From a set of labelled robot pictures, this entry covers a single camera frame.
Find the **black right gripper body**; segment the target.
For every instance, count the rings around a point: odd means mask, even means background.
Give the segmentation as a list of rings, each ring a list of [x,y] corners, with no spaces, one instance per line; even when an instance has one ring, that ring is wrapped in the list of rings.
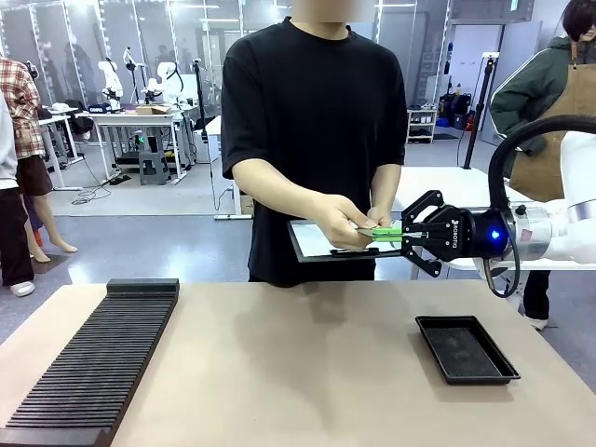
[[[442,261],[496,258],[508,249],[506,223],[495,210],[440,208],[429,215],[429,223],[437,225],[429,237],[438,240],[429,252]]]

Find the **person's left hand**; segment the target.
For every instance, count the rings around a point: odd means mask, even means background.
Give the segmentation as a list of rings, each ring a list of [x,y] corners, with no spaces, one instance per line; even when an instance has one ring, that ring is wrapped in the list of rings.
[[[391,209],[375,206],[369,209],[367,216],[377,227],[388,228],[392,226]]]

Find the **person's right hand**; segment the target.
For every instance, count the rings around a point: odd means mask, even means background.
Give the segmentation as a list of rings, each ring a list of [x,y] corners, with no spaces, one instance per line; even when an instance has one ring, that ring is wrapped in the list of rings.
[[[363,251],[372,243],[359,230],[374,229],[377,222],[362,213],[345,196],[319,194],[315,222],[337,249]]]

